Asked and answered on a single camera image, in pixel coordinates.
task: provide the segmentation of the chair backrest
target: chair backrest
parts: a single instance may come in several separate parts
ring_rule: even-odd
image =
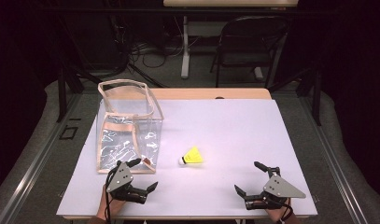
[[[220,43],[230,37],[251,37],[272,46],[288,29],[289,21],[283,17],[239,17],[229,21],[222,28]]]

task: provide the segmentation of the desk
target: desk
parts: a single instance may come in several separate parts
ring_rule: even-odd
[[[298,0],[163,0],[163,5],[166,7],[296,7],[297,4]],[[201,27],[198,33],[196,29],[189,31],[191,24],[188,22],[187,16],[184,16],[182,78],[189,77],[189,35],[204,35],[204,32],[207,32],[209,36],[216,36],[221,33],[224,24],[221,22],[196,22],[193,25]]]
[[[265,89],[153,89],[165,120],[154,175],[134,175],[134,187],[158,181],[145,204],[127,203],[127,219],[218,219],[266,217],[247,211],[233,185],[259,194],[268,175],[254,161],[279,166],[282,176],[306,194],[293,199],[299,217],[317,214],[280,112]],[[96,172],[95,122],[82,148],[58,216],[89,218],[97,211],[106,175]],[[204,163],[178,159],[197,146]]]

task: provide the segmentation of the yellow shuttlecock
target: yellow shuttlecock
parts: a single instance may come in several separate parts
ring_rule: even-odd
[[[184,155],[182,158],[178,160],[178,163],[181,165],[187,164],[187,163],[201,163],[204,159],[201,156],[201,153],[199,153],[199,150],[197,147],[193,147]]]

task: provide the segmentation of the gray carpet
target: gray carpet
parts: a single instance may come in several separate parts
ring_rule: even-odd
[[[141,61],[136,66],[160,82],[169,87],[214,87],[215,76],[208,73],[212,62],[210,53],[199,51],[198,55],[194,50],[194,57],[190,61],[190,78],[181,79],[181,57],[170,57],[165,64],[158,68],[147,68]],[[158,63],[161,58],[152,58],[148,55],[147,60]],[[234,73],[228,71],[227,75],[221,79],[222,82],[231,83],[233,80],[249,81],[252,75],[248,69],[235,70]],[[125,71],[114,78],[129,78],[138,81],[145,81],[141,76]],[[20,204],[18,214],[15,214],[13,223],[69,223],[61,217],[57,217],[56,211],[61,201],[61,194],[65,190],[77,163],[77,157],[87,138],[89,129],[96,114],[97,91],[95,85],[90,81],[83,80],[86,90],[79,96],[79,101],[73,107],[67,121],[62,124],[69,128],[63,137],[70,137],[74,129],[77,128],[73,139],[57,139],[51,146],[51,153],[43,165],[42,172],[36,177],[30,193],[23,204]],[[222,84],[221,87],[261,87],[263,84]],[[307,109],[303,102],[308,99],[297,98],[293,93],[295,83],[288,85],[285,89],[274,92],[283,120],[287,126],[289,137],[294,146],[295,152],[303,169],[305,179],[313,195],[319,201],[316,203],[318,216],[309,217],[303,223],[355,223],[343,200],[342,193],[331,174],[331,169],[323,154],[323,145],[315,132],[313,121],[307,117]],[[45,146],[46,139],[53,131],[55,120],[58,118],[59,107],[57,105],[57,85],[52,83],[47,88],[49,101],[45,109],[42,120],[37,126],[34,136],[24,149],[21,157],[6,181],[0,188],[0,216],[4,214],[4,208],[8,204],[15,189],[25,176],[27,169],[31,166],[33,159],[39,150]],[[354,190],[354,194],[359,201],[359,205],[368,220],[368,223],[380,223],[380,197],[368,186],[356,164],[351,161],[342,143],[339,124],[335,117],[333,102],[322,94],[321,98],[321,122],[322,130],[326,134],[331,147],[343,168],[345,176]],[[256,223],[271,223],[269,220],[257,220]]]

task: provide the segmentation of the transparent bag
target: transparent bag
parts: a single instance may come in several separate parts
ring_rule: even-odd
[[[129,79],[102,82],[97,115],[97,171],[108,173],[117,161],[141,162],[132,173],[155,173],[163,114],[147,84]]]

